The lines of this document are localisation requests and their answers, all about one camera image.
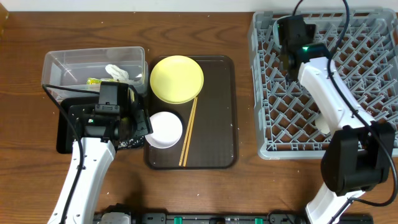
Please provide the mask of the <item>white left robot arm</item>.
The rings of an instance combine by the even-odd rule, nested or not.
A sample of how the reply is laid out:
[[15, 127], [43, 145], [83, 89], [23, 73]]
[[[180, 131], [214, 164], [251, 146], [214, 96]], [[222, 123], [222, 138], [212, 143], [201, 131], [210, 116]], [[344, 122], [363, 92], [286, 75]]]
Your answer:
[[149, 114], [141, 106], [126, 113], [118, 105], [64, 101], [61, 107], [68, 113], [64, 136], [72, 160], [49, 223], [92, 223], [104, 177], [117, 150], [142, 145], [144, 136], [152, 133]]

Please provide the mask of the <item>pink white bowl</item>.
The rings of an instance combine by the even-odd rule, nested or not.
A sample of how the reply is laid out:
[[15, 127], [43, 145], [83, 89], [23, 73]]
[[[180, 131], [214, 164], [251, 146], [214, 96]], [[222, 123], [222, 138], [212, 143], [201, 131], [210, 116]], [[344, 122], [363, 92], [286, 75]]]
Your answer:
[[182, 136], [183, 126], [178, 116], [162, 111], [150, 117], [153, 133], [145, 136], [153, 147], [167, 149], [175, 145]]

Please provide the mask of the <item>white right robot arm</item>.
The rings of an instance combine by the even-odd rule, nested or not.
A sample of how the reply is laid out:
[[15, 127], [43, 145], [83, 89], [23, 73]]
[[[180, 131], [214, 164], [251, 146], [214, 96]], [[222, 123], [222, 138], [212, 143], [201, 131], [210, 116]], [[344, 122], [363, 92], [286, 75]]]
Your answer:
[[395, 130], [377, 123], [356, 101], [324, 44], [282, 47], [289, 78], [311, 94], [331, 134], [321, 162], [323, 185], [305, 211], [309, 223], [338, 223], [343, 212], [396, 170], [392, 160]]

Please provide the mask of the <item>white tissue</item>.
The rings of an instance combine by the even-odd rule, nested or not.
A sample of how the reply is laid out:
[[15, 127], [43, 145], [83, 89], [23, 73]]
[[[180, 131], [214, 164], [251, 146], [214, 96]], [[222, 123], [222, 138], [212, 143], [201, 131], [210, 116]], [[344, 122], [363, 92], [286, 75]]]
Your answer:
[[106, 72], [112, 76], [112, 78], [118, 82], [127, 83], [129, 81], [129, 74], [127, 71], [119, 68], [117, 65], [108, 64], [105, 66]]

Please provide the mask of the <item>light blue bowl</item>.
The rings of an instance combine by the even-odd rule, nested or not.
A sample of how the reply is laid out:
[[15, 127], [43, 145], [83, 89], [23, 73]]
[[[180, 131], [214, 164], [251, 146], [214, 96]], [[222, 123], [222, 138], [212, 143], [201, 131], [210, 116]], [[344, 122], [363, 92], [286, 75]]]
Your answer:
[[292, 16], [282, 16], [278, 18], [273, 26], [272, 31], [274, 35], [274, 43], [281, 48], [284, 41], [289, 37], [289, 28], [287, 27], [287, 21], [291, 19]]

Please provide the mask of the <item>rice food waste pile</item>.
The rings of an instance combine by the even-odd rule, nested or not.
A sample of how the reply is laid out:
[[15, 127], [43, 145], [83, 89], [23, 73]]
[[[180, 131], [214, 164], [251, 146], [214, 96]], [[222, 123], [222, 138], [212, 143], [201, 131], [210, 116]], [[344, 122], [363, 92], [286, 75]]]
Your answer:
[[130, 140], [120, 141], [118, 150], [140, 148], [144, 145], [144, 143], [145, 143], [144, 136], [132, 138]]

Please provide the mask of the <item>white green cup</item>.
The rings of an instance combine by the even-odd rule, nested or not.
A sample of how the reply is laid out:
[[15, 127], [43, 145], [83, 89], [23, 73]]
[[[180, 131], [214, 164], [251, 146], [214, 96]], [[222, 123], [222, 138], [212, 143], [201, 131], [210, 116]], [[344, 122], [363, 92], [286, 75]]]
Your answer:
[[327, 121], [323, 117], [322, 114], [319, 114], [318, 117], [315, 119], [315, 126], [323, 134], [329, 134], [330, 133], [330, 129], [328, 127]]

